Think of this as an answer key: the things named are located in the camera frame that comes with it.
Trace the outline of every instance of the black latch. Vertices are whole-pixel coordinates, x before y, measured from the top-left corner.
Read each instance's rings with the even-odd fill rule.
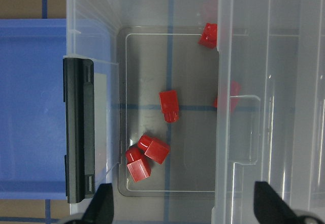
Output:
[[[324,224],[315,216],[297,216],[267,182],[255,182],[254,214],[260,224]]]
[[[111,224],[114,218],[113,187],[101,184],[81,219],[64,224]]]
[[[66,103],[68,203],[79,203],[95,193],[94,184],[94,71],[90,59],[63,59]]]

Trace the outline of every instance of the container handle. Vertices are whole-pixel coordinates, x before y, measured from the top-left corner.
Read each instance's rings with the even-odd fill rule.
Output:
[[[94,69],[90,59],[63,59],[63,100],[66,103],[68,203],[95,193]]]
[[[244,166],[257,163],[260,111],[258,96],[230,96],[229,161]]]

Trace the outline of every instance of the floor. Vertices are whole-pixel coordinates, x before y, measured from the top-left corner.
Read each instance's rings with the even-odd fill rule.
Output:
[[[0,0],[0,19],[65,17],[66,0]],[[0,200],[0,224],[56,223],[69,212],[66,200]]]

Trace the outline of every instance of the clear plastic bin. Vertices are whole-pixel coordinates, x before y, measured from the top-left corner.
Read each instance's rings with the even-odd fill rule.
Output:
[[[67,1],[68,57],[94,61],[95,183],[113,183],[115,223],[257,223],[256,180],[325,219],[323,0]],[[220,60],[198,44],[207,22]],[[143,133],[171,153],[134,183],[124,153]]]

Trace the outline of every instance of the red plastic cube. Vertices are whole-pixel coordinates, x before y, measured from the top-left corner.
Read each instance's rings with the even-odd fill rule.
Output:
[[[241,90],[241,85],[236,82],[232,81],[230,84],[230,96],[237,96]],[[230,100],[230,112],[233,113],[237,104],[239,102],[239,98],[231,98]],[[215,98],[213,102],[213,107],[218,108],[218,97]]]
[[[217,24],[207,23],[199,40],[199,44],[204,45],[210,49],[217,47],[217,31]]]
[[[178,99],[175,90],[159,93],[161,112],[166,122],[172,123],[178,120]]]
[[[213,102],[213,107],[218,108],[218,97]]]
[[[171,148],[165,142],[143,135],[138,141],[138,147],[144,154],[155,162],[162,164],[169,154]]]
[[[127,159],[127,168],[134,182],[141,181],[150,177],[151,168],[143,153],[136,147],[131,146],[125,153]]]

